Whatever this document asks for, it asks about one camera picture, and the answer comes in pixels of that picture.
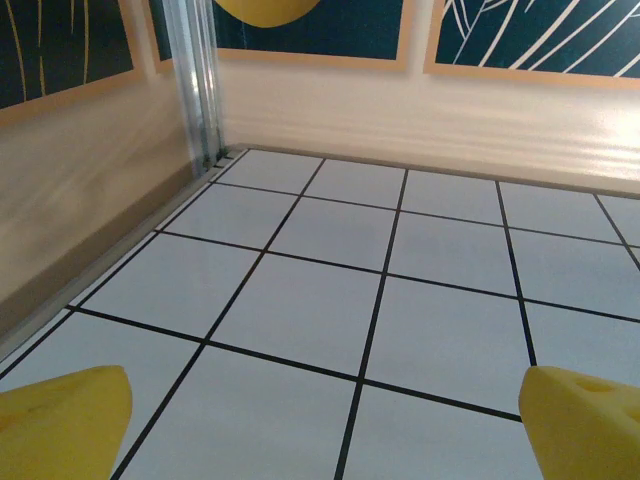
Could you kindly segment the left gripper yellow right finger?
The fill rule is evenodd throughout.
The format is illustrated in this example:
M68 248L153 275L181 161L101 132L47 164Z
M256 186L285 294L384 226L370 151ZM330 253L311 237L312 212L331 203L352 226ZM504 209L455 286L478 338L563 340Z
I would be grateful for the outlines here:
M518 407L545 479L637 479L639 389L557 367L531 367Z

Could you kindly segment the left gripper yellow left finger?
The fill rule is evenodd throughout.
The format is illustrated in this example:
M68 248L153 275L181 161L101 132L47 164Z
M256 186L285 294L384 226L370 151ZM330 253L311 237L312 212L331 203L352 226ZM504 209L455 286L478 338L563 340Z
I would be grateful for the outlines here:
M1 393L3 479L108 479L132 415L123 367L105 365Z

